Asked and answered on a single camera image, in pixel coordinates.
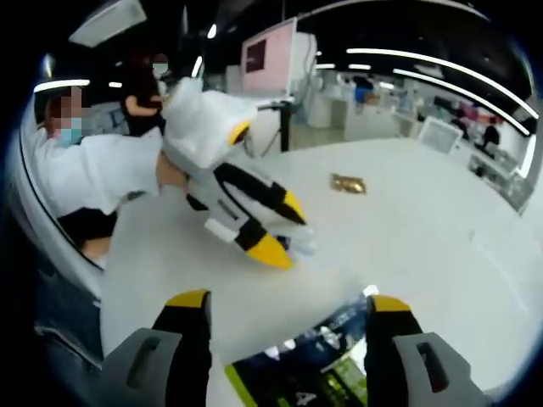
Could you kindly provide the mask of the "person's left hand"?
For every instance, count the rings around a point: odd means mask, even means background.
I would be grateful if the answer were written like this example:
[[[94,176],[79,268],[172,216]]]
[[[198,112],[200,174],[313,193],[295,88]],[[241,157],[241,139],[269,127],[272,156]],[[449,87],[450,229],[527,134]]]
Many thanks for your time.
[[[162,186],[172,186],[182,189],[188,193],[188,176],[177,168],[163,152],[160,152],[156,162],[156,178],[158,184]]]

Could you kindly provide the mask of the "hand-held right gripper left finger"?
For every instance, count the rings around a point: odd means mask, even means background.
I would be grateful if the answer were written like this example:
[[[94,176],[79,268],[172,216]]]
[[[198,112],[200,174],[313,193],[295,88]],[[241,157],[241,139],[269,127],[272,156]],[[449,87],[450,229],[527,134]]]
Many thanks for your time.
[[[205,406],[210,378],[210,292],[180,293],[102,364],[102,406]]]

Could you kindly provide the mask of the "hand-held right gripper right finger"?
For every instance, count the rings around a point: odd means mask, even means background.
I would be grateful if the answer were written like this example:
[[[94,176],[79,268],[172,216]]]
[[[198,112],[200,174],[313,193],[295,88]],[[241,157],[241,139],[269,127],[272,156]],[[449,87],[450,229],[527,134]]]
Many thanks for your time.
[[[385,295],[367,298],[369,406],[483,406],[471,366],[443,338],[424,332],[410,307]]]

